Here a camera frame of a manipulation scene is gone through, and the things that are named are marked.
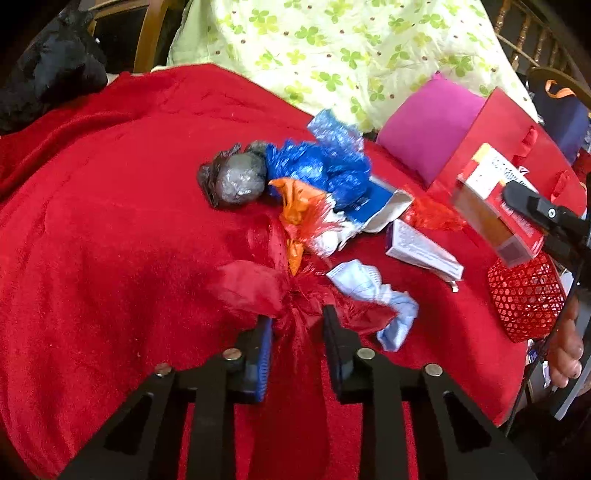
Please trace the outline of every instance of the red netting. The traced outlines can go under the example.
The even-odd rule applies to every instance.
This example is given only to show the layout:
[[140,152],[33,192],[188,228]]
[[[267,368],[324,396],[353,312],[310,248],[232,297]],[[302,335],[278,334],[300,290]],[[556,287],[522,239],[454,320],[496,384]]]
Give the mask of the red netting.
[[498,260],[488,271],[488,283],[503,328],[513,342],[550,333],[565,295],[548,255],[539,254],[515,268]]

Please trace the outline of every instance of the barcode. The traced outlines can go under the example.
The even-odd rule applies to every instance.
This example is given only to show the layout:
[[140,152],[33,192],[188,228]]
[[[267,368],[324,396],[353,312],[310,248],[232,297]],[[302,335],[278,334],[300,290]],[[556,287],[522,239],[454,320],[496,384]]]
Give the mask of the barcode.
[[496,252],[509,268],[530,260],[527,251],[514,236],[498,247]]

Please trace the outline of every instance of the green floral sheet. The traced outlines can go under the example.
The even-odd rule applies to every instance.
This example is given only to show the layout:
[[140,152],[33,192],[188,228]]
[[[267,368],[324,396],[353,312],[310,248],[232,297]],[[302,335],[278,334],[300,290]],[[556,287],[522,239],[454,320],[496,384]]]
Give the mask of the green floral sheet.
[[215,63],[363,131],[441,70],[537,113],[479,0],[191,0],[168,65]]

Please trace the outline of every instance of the orange strap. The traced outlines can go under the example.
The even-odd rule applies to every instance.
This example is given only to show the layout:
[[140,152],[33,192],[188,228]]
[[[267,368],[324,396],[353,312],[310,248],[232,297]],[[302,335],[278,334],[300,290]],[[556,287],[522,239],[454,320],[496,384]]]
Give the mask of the orange strap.
[[576,96],[576,94],[570,88],[562,88],[556,93],[550,93],[552,85],[557,85],[556,80],[546,80],[546,93],[550,98],[564,98],[570,95]]

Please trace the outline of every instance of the red paper bag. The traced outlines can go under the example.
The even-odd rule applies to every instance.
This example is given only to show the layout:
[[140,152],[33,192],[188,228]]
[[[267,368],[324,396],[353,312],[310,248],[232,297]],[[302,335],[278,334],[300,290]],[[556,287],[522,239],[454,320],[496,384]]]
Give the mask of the red paper bag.
[[577,215],[584,212],[586,194],[558,146],[499,88],[488,98],[464,140],[429,187],[429,194],[451,205],[458,175],[484,143],[512,161],[541,195]]

